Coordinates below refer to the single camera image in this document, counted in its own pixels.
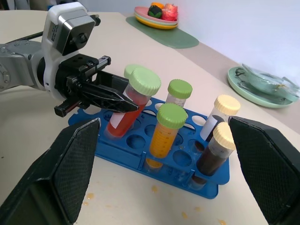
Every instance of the red liquid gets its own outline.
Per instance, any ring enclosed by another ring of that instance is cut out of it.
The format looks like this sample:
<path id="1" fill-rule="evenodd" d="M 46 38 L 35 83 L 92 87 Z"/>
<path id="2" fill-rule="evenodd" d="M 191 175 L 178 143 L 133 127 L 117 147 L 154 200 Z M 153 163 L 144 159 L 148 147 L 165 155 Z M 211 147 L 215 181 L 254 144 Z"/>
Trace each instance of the red liquid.
<path id="1" fill-rule="evenodd" d="M 133 89 L 126 90 L 126 94 L 130 99 L 132 99 L 134 103 L 139 105 L 139 110 L 134 112 L 127 112 L 118 124 L 117 128 L 114 128 L 111 125 L 111 122 L 108 123 L 107 130 L 112 136 L 115 137 L 122 137 L 131 128 L 131 125 L 143 111 L 149 100 L 149 97 L 142 95 Z"/>

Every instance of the test tube rack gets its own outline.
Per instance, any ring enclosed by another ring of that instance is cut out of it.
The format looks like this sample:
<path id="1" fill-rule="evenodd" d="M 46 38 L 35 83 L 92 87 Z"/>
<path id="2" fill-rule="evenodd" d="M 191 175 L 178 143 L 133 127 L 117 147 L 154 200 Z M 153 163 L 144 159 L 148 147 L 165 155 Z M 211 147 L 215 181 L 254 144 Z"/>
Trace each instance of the test tube rack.
<path id="1" fill-rule="evenodd" d="M 208 199 L 215 198 L 218 195 L 218 185 L 226 184 L 229 181 L 229 160 L 226 160 L 211 177 L 198 171 L 196 162 L 201 152 L 195 150 L 195 141 L 199 141 L 204 147 L 208 145 L 208 142 L 201 139 L 199 133 L 202 126 L 195 124 L 192 117 L 200 116 L 206 120 L 207 116 L 185 109 L 188 113 L 186 124 L 178 131 L 168 156 L 155 158 L 149 153 L 149 145 L 157 123 L 155 115 L 158 112 L 158 107 L 155 106 L 164 102 L 156 98 L 151 98 L 150 102 L 151 104 L 147 104 L 136 119 L 132 129 L 120 139 L 109 140 L 104 135 L 105 128 L 112 116 L 112 112 L 108 110 L 101 110 L 90 115 L 85 113 L 83 109 L 78 109 L 68 123 L 72 125 L 82 120 L 100 118 L 101 128 L 98 135 L 96 156 L 196 195 Z M 150 172 L 144 166 L 146 158 L 154 159 L 164 165 L 159 172 Z M 207 180 L 201 190 L 194 190 L 188 186 L 193 175 Z"/>

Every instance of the table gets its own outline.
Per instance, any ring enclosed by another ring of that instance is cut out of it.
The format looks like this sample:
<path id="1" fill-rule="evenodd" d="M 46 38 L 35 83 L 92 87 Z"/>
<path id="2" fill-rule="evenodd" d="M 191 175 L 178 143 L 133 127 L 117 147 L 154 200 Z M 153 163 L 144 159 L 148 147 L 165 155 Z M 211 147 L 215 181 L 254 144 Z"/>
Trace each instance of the table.
<path id="1" fill-rule="evenodd" d="M 300 149 L 298 133 L 238 96 L 180 52 L 139 32 L 119 13 L 99 15 L 100 26 L 93 30 L 80 52 L 95 58 L 110 56 L 112 64 L 105 69 L 107 72 L 122 75 L 129 63 L 151 68 L 162 80 L 162 87 L 155 95 L 159 99 L 166 98 L 167 86 L 172 79 L 184 79 L 194 87 L 185 107 L 206 115 L 218 95 L 232 95 L 241 102 L 239 116 L 278 128 Z M 0 43 L 42 31 L 45 18 L 46 12 L 40 11 L 0 12 Z M 68 125 L 71 114 L 65 118 L 54 114 L 53 107 L 58 104 L 47 93 L 28 87 L 17 87 L 0 94 L 0 203 L 31 163 Z M 220 186 L 219 194 L 213 200 L 95 158 L 87 190 L 94 197 L 85 198 L 88 205 L 82 205 L 77 224 L 219 225 L 219 220 L 224 220 L 228 225 L 267 225 L 242 175 L 236 152 L 230 158 L 231 179 Z M 154 185 L 157 192 L 153 193 L 151 187 Z"/>

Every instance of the cable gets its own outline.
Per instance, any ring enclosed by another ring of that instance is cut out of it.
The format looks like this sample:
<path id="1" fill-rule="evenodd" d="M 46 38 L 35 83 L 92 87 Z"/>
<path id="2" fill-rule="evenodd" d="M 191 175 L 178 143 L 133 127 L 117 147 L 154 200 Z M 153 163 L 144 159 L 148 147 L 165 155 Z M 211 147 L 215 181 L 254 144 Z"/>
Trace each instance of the cable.
<path id="1" fill-rule="evenodd" d="M 11 43 L 11 42 L 14 42 L 14 41 L 31 40 L 31 39 L 34 39 L 34 38 L 41 37 L 42 35 L 43 35 L 43 32 L 41 31 L 39 33 L 31 34 L 31 35 L 28 35 L 28 36 L 25 36 L 25 37 L 22 37 L 22 38 L 19 38 L 19 39 L 7 42 L 7 44 Z"/>

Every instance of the green screw cap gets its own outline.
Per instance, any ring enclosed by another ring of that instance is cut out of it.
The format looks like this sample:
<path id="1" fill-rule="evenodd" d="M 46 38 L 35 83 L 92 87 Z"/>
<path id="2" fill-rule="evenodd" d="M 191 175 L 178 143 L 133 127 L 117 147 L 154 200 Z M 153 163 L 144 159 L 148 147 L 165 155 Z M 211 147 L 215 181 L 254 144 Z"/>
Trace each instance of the green screw cap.
<path id="1" fill-rule="evenodd" d="M 132 71 L 129 83 L 137 92 L 146 96 L 155 95 L 161 86 L 157 74 L 144 67 L 137 67 Z"/>
<path id="2" fill-rule="evenodd" d="M 132 71 L 135 69 L 135 68 L 138 68 L 138 67 L 143 67 L 141 65 L 138 65 L 138 64 L 129 64 L 125 67 L 125 70 L 124 70 L 124 77 L 129 79 L 129 76 L 131 75 Z"/>
<path id="3" fill-rule="evenodd" d="M 192 91 L 192 86 L 186 81 L 175 79 L 169 83 L 168 92 L 175 98 L 187 99 L 191 96 Z"/>
<path id="4" fill-rule="evenodd" d="M 173 103 L 160 106 L 157 113 L 158 122 L 170 129 L 182 128 L 188 118 L 186 111 Z"/>

